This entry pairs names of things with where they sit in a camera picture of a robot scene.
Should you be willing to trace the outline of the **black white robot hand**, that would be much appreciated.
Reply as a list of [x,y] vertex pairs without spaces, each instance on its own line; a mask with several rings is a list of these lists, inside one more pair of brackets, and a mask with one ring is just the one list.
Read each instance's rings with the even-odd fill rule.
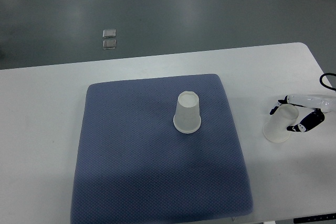
[[[307,132],[320,125],[324,119],[324,113],[335,112],[335,97],[329,95],[302,95],[302,94],[290,94],[284,99],[278,100],[278,104],[292,104],[305,108],[315,109],[313,112],[303,118],[298,124],[290,125],[287,127],[287,131],[291,132]],[[273,115],[279,108],[276,105],[270,111],[270,115]]]

